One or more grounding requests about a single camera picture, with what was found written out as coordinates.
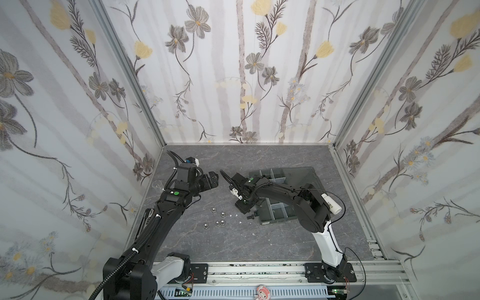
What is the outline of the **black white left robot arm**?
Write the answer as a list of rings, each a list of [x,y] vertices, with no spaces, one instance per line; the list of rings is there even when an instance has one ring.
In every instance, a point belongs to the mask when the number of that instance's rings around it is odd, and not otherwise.
[[[107,260],[102,281],[90,296],[92,300],[99,295],[105,300],[153,300],[161,286],[161,275],[169,276],[167,283],[182,275],[182,257],[170,256],[162,264],[162,271],[153,271],[155,257],[193,198],[217,188],[219,176],[214,171],[205,174],[195,157],[182,159],[172,151],[167,154],[174,161],[172,175],[154,207],[146,211],[144,226],[132,245],[119,258]]]

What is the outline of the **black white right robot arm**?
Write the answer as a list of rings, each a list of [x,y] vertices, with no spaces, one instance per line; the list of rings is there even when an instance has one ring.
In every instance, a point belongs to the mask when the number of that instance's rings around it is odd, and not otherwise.
[[[235,206],[242,214],[249,213],[261,199],[272,199],[292,208],[300,225],[314,236],[321,252],[321,262],[306,263],[304,275],[309,283],[355,283],[357,281],[353,265],[336,241],[331,225],[333,216],[342,207],[328,194],[305,183],[302,186],[281,184],[270,181],[265,176],[234,176],[220,171],[227,181],[229,190],[237,197]]]

